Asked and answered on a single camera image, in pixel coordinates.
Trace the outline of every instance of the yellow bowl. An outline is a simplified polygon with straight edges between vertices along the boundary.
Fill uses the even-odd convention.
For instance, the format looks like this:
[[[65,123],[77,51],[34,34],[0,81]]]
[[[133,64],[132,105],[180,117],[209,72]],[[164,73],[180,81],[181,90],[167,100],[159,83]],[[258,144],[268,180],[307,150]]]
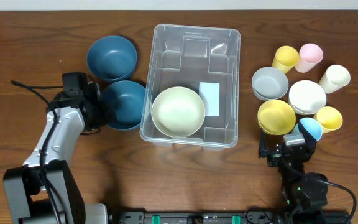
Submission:
[[[267,134],[289,133],[295,126],[295,112],[288,103],[268,100],[258,110],[258,122]]]
[[[274,135],[274,134],[272,134],[272,133],[268,132],[268,131],[266,130],[266,128],[265,128],[265,127],[263,127],[263,126],[260,124],[259,119],[258,119],[258,124],[259,124],[259,127],[261,127],[261,128],[263,128],[263,129],[264,129],[264,132],[265,132],[266,134],[271,134],[271,135]]]
[[[323,133],[338,130],[343,123],[341,113],[330,106],[321,108],[313,118],[321,124]]]

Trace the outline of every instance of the gray bowl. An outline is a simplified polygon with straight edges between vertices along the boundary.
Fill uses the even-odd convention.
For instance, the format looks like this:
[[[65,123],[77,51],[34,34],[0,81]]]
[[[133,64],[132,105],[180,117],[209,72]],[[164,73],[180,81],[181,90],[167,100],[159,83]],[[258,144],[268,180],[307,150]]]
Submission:
[[[258,99],[275,100],[288,91],[288,79],[279,69],[264,67],[254,73],[252,88]]]

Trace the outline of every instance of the white paper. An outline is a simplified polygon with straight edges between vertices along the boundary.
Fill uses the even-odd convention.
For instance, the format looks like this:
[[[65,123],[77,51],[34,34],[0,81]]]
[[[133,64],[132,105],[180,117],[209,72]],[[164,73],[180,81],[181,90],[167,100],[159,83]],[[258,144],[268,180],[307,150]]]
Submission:
[[[200,82],[199,94],[205,105],[205,115],[219,116],[219,83]]]

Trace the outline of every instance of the yellow cup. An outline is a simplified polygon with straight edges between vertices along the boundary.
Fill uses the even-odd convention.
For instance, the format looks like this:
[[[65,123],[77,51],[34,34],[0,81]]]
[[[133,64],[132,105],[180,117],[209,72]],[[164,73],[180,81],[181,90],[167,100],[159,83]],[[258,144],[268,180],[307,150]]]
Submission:
[[[295,112],[288,103],[281,100],[268,100],[258,110],[258,123],[265,133],[282,135],[295,126]]]
[[[321,124],[321,127],[323,127],[323,133],[338,130],[343,123],[341,113],[337,109],[330,106],[321,108],[313,118]]]
[[[299,61],[298,51],[290,46],[280,47],[274,56],[272,67],[287,73]]]

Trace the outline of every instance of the clear plastic bin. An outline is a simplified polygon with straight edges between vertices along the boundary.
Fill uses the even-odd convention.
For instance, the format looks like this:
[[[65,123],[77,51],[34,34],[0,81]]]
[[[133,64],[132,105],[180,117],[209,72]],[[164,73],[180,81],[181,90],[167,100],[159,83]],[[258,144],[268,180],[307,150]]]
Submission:
[[[241,35],[235,29],[159,24],[154,29],[140,136],[158,146],[173,143],[221,150],[238,140]],[[171,138],[153,124],[152,103],[162,91],[183,86],[199,94],[200,83],[218,83],[218,114],[206,116],[187,138]]]

